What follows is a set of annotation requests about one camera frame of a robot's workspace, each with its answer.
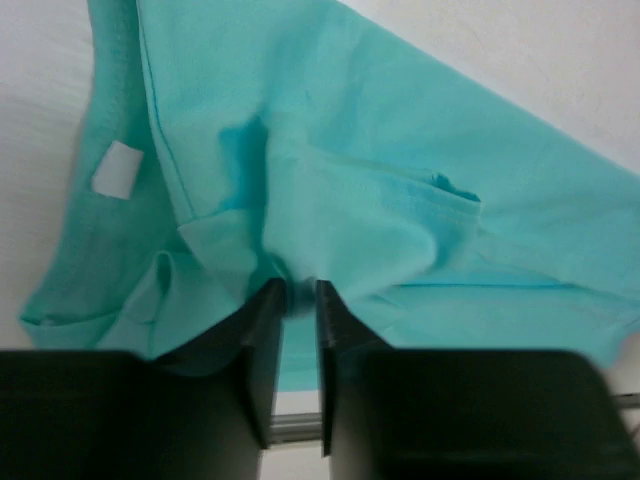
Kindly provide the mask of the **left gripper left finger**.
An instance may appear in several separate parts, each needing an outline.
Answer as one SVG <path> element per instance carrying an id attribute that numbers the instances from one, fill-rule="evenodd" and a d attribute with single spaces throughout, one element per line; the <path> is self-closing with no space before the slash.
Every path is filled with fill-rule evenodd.
<path id="1" fill-rule="evenodd" d="M 1 354 L 5 479 L 255 479 L 269 445 L 286 285 L 154 361 Z"/>

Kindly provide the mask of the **teal t shirt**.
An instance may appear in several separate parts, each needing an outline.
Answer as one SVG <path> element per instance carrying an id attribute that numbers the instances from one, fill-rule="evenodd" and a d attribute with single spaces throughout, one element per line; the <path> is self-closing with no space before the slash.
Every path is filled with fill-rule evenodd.
<path id="1" fill-rule="evenodd" d="M 279 387 L 317 385 L 333 283 L 397 347 L 614 363 L 639 329 L 639 179 L 337 1 L 92 1 L 51 349 L 156 358 L 267 280 Z"/>

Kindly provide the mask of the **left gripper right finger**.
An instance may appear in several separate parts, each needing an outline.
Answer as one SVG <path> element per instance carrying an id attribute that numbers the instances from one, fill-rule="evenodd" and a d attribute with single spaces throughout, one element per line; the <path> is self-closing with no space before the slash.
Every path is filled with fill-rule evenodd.
<path id="1" fill-rule="evenodd" d="M 603 377 L 562 350 L 395 348 L 316 285 L 322 449 L 334 479 L 635 479 Z"/>

